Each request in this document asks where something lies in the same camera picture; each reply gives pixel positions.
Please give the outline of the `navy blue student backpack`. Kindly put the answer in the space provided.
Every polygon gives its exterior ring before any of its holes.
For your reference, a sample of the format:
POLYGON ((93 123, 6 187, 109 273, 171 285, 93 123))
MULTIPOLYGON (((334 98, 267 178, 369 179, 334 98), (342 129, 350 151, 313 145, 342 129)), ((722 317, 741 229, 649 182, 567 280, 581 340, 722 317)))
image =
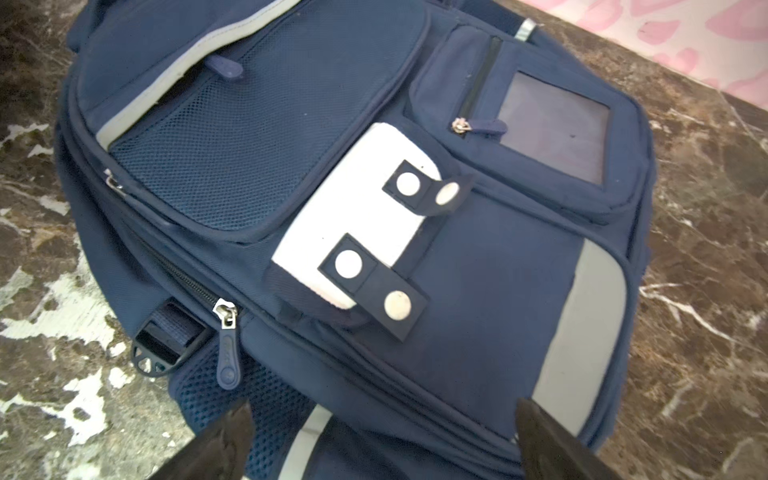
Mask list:
POLYGON ((611 434, 642 107, 491 1, 90 1, 55 158, 135 361, 252 479, 520 479, 611 434))

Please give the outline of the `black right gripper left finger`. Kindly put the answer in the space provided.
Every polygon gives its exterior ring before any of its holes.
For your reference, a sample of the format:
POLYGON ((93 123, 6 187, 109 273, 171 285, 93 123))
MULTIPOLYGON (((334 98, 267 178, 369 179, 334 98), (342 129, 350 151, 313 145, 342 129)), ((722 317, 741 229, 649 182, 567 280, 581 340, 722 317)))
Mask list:
POLYGON ((167 460, 149 479, 242 479, 253 438, 250 402, 239 400, 167 460))

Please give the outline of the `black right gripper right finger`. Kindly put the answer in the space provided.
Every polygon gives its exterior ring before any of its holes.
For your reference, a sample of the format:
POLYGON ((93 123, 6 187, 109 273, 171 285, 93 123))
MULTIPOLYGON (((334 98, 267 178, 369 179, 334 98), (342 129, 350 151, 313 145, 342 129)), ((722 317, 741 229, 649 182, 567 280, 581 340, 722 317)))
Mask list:
POLYGON ((621 480, 532 399, 517 400, 515 420, 525 479, 621 480))

